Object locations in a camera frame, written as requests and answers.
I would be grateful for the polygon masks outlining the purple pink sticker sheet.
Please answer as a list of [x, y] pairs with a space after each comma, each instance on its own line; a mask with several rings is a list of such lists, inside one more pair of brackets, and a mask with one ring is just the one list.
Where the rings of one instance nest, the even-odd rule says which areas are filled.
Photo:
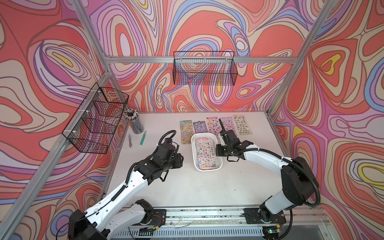
[[233, 117], [223, 117], [223, 118], [220, 118], [220, 120], [222, 121], [226, 131], [233, 130], [235, 135], [238, 136]]

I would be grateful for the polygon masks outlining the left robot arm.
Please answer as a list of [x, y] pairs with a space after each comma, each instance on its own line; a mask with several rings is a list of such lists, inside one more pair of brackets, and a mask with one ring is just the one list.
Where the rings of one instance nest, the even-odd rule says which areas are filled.
[[68, 239], [110, 240], [136, 224], [154, 226], [154, 209], [146, 200], [136, 201], [125, 211], [121, 209], [153, 181], [164, 182], [170, 170], [183, 166], [184, 157], [178, 152], [179, 145], [173, 141], [176, 133], [175, 130], [166, 132], [154, 152], [133, 163], [126, 179], [105, 198], [83, 212], [73, 212], [68, 223]]

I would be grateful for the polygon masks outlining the green beige sticker sheet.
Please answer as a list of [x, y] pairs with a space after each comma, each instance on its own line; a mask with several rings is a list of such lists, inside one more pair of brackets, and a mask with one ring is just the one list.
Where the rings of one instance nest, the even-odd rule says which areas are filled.
[[240, 135], [251, 135], [253, 133], [244, 115], [234, 115], [233, 118]]

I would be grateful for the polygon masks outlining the green panda sticker sheet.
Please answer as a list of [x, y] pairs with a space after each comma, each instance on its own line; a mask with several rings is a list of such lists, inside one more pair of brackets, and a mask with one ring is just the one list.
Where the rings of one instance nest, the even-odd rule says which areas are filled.
[[182, 144], [190, 144], [194, 135], [193, 122], [191, 120], [180, 121], [180, 131]]

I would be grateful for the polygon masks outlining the dark bonbon drop sticker sheet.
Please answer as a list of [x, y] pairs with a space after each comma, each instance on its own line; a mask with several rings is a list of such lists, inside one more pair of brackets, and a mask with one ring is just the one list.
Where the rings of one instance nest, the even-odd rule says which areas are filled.
[[209, 132], [205, 121], [193, 122], [193, 126], [196, 134]]

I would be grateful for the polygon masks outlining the pink cat sticker sheet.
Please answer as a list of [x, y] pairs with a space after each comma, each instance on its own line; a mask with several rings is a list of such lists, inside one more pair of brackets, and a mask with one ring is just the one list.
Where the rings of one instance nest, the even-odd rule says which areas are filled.
[[207, 126], [208, 126], [208, 131], [211, 134], [215, 135], [216, 137], [219, 137], [222, 127], [218, 117], [208, 117]]

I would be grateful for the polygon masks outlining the white plastic storage box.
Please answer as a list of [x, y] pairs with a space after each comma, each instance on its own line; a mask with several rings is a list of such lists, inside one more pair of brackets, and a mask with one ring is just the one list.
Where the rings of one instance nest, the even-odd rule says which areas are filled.
[[218, 171], [223, 166], [221, 157], [216, 156], [218, 139], [211, 133], [194, 134], [191, 138], [193, 161], [200, 172]]

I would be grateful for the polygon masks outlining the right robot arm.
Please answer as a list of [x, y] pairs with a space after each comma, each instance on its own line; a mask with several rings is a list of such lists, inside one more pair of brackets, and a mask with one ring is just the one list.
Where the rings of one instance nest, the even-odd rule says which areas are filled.
[[216, 145], [216, 155], [228, 162], [239, 160], [256, 163], [281, 178], [282, 189], [266, 199], [258, 208], [247, 208], [247, 222], [264, 223], [265, 240], [281, 240], [293, 225], [293, 208], [306, 205], [316, 208], [321, 203], [320, 184], [307, 161], [302, 157], [288, 158], [263, 149], [250, 141], [240, 141], [233, 130], [220, 124], [221, 143]]

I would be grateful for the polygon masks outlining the pink food sticker sheet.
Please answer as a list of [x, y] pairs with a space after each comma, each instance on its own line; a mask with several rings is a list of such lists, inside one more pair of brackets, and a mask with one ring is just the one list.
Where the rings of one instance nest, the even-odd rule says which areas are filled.
[[201, 171], [216, 169], [217, 161], [212, 139], [208, 137], [196, 138], [195, 144], [198, 155], [198, 169]]

